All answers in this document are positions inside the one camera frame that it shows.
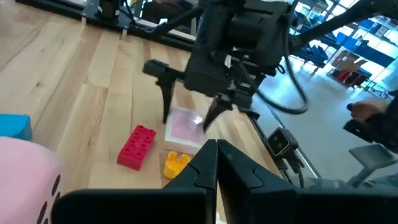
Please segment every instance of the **lego stud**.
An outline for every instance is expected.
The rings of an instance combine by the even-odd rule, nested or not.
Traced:
[[[137,153],[136,153],[136,157],[137,157],[137,158],[142,158],[142,156],[143,156],[143,155],[142,155],[142,152],[137,152]]]
[[[190,158],[189,158],[188,155],[182,154],[182,156],[181,156],[181,163],[182,163],[184,166],[186,166],[186,165],[189,163],[189,160],[190,160]]]
[[[146,136],[144,141],[145,143],[150,143],[151,142],[150,137]]]
[[[176,158],[176,156],[177,156],[177,152],[174,152],[174,151],[169,152],[168,160],[173,161]]]

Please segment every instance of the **red lego brick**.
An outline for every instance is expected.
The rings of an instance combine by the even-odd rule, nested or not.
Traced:
[[[139,170],[154,143],[156,131],[138,125],[118,156],[118,164]]]

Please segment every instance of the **pink square sponge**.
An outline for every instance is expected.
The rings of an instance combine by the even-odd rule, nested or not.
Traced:
[[[206,140],[203,118],[195,111],[174,107],[167,120],[165,148],[195,155]]]

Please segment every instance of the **wooden table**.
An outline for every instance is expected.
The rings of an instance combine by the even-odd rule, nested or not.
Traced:
[[[120,36],[19,4],[0,34],[0,112],[30,115],[33,142],[65,163],[64,193],[88,187],[158,189],[167,183],[162,95],[155,78],[141,70],[150,58],[182,70],[190,53]],[[210,102],[181,83],[175,88],[173,105],[204,116]],[[138,124],[156,130],[157,137],[142,169],[135,171],[116,158]],[[228,140],[279,175],[245,114],[223,113],[207,137]]]

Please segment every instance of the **camera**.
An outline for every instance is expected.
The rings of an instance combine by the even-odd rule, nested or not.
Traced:
[[[287,152],[294,151],[299,147],[299,143],[293,134],[285,128],[277,128],[268,138],[269,146],[273,156],[283,156]]]

